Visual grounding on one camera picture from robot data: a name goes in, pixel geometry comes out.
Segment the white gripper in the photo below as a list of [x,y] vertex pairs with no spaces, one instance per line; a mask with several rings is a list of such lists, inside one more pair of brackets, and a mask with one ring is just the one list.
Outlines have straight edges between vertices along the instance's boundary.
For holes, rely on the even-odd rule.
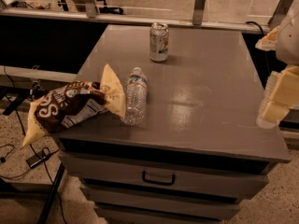
[[281,72],[271,72],[256,119],[260,128],[272,129],[291,108],[299,106],[299,7],[293,7],[280,26],[259,39],[255,48],[276,50],[277,58],[288,64]]

